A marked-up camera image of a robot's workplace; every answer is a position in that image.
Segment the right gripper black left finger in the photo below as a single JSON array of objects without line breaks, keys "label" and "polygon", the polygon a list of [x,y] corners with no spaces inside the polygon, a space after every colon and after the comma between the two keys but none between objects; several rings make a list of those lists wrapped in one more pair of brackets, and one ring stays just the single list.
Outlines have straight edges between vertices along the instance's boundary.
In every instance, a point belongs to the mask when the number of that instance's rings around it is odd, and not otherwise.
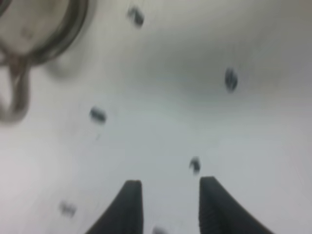
[{"label": "right gripper black left finger", "polygon": [[127,180],[110,206],[87,233],[142,234],[143,228],[142,183],[139,180]]}]

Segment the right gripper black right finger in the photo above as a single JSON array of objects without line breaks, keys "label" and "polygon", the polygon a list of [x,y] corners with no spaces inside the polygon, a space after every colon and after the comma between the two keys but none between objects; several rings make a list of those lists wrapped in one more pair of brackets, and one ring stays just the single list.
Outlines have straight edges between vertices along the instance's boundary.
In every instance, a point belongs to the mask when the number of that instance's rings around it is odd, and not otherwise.
[{"label": "right gripper black right finger", "polygon": [[213,176],[199,181],[201,234],[270,234]]}]

